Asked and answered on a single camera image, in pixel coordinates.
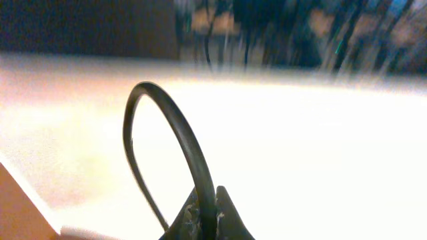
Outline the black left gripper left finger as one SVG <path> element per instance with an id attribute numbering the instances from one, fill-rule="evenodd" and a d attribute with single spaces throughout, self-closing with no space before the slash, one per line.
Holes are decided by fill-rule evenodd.
<path id="1" fill-rule="evenodd" d="M 200 233 L 199 204 L 193 188 L 172 225 L 159 240 L 198 240 Z"/>

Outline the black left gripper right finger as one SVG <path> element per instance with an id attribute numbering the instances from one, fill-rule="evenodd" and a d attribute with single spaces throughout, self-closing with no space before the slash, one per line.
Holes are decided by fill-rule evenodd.
<path id="1" fill-rule="evenodd" d="M 254 240 L 224 186 L 216 189 L 217 240 Z"/>

